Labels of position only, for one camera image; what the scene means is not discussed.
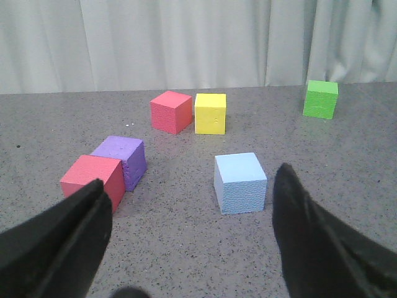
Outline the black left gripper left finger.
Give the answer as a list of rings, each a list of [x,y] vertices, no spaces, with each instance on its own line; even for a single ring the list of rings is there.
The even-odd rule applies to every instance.
[[[95,179],[1,233],[1,297],[85,297],[112,231],[112,203]]]

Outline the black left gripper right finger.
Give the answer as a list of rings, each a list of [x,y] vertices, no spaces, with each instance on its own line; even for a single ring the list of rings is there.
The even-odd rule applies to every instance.
[[[312,200],[288,163],[275,175],[272,224],[290,297],[396,297],[396,253]]]

